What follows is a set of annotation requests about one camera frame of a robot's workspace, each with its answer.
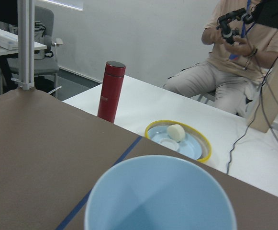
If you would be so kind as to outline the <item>aluminium frame post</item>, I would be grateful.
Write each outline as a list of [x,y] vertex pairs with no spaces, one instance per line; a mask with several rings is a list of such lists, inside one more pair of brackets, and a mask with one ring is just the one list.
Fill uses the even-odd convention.
[[19,79],[16,82],[27,91],[34,87],[34,1],[17,1],[17,12]]

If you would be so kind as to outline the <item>red thermos bottle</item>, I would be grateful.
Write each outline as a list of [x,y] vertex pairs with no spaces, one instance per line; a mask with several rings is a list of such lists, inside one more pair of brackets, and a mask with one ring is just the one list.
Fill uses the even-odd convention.
[[114,123],[126,66],[116,61],[105,65],[97,116]]

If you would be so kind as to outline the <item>wooden box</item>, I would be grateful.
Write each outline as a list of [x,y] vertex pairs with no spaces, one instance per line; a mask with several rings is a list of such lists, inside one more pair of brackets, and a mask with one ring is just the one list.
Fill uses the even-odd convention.
[[246,121],[251,128],[266,133],[278,115],[278,59],[260,89]]

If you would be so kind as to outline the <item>light blue plate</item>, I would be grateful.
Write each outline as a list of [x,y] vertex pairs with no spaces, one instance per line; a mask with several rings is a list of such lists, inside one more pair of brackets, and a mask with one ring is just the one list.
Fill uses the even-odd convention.
[[184,131],[184,138],[177,141],[170,136],[168,125],[160,125],[150,128],[147,131],[149,138],[166,148],[177,151],[178,153],[197,160],[202,156],[202,147],[200,143],[189,133]]

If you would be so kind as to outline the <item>white round cup in bowl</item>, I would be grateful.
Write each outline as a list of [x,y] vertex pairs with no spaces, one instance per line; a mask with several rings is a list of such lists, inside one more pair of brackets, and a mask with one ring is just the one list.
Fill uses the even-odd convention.
[[183,141],[186,135],[184,128],[179,124],[168,126],[167,133],[170,136],[170,138],[176,142]]

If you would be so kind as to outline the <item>yellow rimmed bowl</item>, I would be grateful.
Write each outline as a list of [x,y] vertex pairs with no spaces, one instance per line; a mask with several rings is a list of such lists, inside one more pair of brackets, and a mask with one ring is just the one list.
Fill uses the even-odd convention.
[[154,121],[146,127],[145,137],[150,139],[148,134],[147,134],[147,131],[152,127],[160,126],[160,125],[170,126],[170,125],[174,125],[174,124],[181,125],[187,133],[191,134],[200,143],[200,146],[202,147],[202,156],[199,159],[197,159],[197,161],[206,162],[211,156],[211,145],[210,145],[209,141],[199,131],[195,130],[194,128],[192,128],[192,127],[190,127],[186,124],[183,124],[183,123],[177,122],[177,121],[172,121],[172,120]]

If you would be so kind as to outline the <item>seated person beige clothes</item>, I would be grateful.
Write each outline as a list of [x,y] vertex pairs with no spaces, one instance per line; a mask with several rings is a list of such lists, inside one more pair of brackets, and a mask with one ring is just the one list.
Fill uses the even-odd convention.
[[213,46],[208,58],[168,78],[164,89],[188,98],[215,92],[216,108],[243,117],[247,103],[278,57],[278,29],[233,21],[230,26],[239,29],[240,35],[234,37],[231,45],[216,27],[220,16],[240,8],[250,12],[259,3],[258,0],[219,1],[201,37],[203,44]]

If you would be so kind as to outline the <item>light blue cup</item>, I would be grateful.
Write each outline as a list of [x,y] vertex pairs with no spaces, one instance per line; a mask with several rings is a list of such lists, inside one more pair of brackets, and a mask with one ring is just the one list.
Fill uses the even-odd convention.
[[232,204],[201,167],[163,155],[122,161],[94,185],[87,230],[235,230]]

